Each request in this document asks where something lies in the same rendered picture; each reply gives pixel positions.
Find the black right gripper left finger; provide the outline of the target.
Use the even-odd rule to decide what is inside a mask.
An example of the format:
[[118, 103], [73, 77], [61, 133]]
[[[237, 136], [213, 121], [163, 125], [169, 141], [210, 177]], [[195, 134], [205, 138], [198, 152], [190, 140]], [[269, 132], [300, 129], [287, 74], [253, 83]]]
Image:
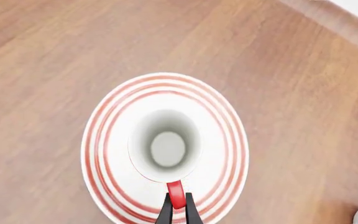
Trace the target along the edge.
[[173, 205], [169, 193], [166, 193], [165, 200], [155, 224], [172, 224]]

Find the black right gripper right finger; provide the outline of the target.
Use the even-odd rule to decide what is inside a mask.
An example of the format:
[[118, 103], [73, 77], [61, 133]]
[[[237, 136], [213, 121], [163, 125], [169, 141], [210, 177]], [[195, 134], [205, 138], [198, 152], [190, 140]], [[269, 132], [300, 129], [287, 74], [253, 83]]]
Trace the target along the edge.
[[185, 207], [185, 215], [186, 215], [186, 224], [202, 224], [202, 219], [197, 211], [195, 201], [191, 193], [186, 193], [186, 207]]

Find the red mug white inside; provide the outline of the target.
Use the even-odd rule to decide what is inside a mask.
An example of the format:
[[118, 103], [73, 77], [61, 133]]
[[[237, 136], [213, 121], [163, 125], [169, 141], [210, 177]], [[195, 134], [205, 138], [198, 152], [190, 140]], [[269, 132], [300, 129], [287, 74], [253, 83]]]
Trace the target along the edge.
[[186, 206], [181, 181], [195, 169], [202, 152], [195, 122], [175, 110], [147, 113], [128, 139], [134, 168], [146, 179], [166, 184], [175, 209]]

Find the white plate with red rings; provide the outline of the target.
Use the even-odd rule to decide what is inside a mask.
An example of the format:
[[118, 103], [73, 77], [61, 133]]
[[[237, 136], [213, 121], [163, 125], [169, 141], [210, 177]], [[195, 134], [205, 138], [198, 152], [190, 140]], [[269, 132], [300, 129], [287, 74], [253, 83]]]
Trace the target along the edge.
[[[154, 224], [167, 185], [143, 177], [132, 165], [128, 139], [147, 113], [188, 115], [203, 150], [181, 184], [191, 193], [204, 224], [216, 224], [233, 208], [246, 182], [249, 147], [234, 108], [213, 87], [190, 76], [158, 72], [128, 80], [93, 111], [81, 143], [85, 184], [99, 209], [115, 224]], [[185, 207], [173, 208], [172, 224], [186, 224]]]

